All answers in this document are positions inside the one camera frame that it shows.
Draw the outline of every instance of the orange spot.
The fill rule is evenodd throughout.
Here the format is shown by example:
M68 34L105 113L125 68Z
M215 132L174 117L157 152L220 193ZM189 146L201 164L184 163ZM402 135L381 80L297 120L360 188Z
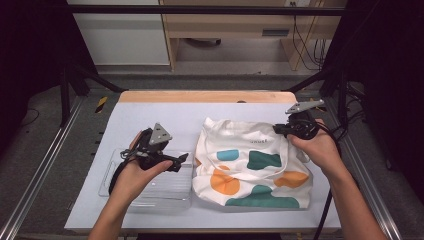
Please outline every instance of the orange spot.
M219 166L219 168L229 170L226 166ZM211 177L211 187L219 193L234 195L240 190L240 181L228 176L218 169L215 169Z
M289 188L296 188L302 186L309 176L302 172L285 171L283 176L274 180L274 184L278 187L287 186Z
M195 160L196 160L196 164L197 164L197 166L202 165L202 162L200 162L200 161L199 161L199 159L195 158Z

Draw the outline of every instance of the wooden table edge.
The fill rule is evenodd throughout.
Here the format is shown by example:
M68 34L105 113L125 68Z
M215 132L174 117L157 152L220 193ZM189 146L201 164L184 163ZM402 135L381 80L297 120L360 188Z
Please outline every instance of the wooden table edge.
M118 102L296 103L297 101L292 92L281 91L129 90L121 94Z

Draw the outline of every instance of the white cabinet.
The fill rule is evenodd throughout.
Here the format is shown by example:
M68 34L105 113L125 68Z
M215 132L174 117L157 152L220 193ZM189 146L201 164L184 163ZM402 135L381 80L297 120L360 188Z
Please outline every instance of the white cabinet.
M158 5L157 0L68 0L69 4ZM74 14L96 65L169 65L159 14Z

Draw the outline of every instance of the metal rail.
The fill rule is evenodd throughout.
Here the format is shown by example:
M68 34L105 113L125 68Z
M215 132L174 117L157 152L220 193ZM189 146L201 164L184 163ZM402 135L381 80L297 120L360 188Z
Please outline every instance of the metal rail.
M336 106L331 100L325 101L326 106L329 109L330 115L333 118L334 123L338 122L338 118L336 116ZM402 236L393 221L392 216L390 215L389 210L386 207L380 193L377 190L373 180L371 179L365 165L358 154L358 151L355 148L355 145L352 142L352 139L349 135L342 140L346 148L348 155L352 158L352 167L356 173L357 180L361 186L361 192L364 194L365 199L368 202L369 207L374 213L375 218L380 224L381 229L383 229L384 233L389 239L392 240L400 240Z
M76 97L68 122L57 132L56 137L47 150L47 153L44 155L40 166L32 177L31 182L28 184L28 187L22 195L18 205L9 217L9 220L0 230L0 240L14 239L18 233L18 230L21 227L26 215L28 214L28 211L30 210L35 198L37 197L37 194L40 191L41 186L43 185L43 182L63 145L63 142L65 141L72 125L75 122L76 117L78 116L83 101L84 97Z
M194 5L49 5L46 9L92 14L228 14L228 15L297 15L346 16L362 10L324 7L261 7L261 6L194 6Z

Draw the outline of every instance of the human arm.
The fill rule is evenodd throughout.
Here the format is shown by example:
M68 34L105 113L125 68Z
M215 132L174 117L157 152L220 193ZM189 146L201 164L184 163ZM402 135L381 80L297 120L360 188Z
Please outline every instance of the human arm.
M119 174L113 191L88 239L116 240L131 202L140 195L154 177L167 170L171 165L172 161L163 161L148 170L142 170L136 160L129 162Z
M387 239L338 153L333 139L320 130L311 140L287 137L321 168L328 178L344 238Z

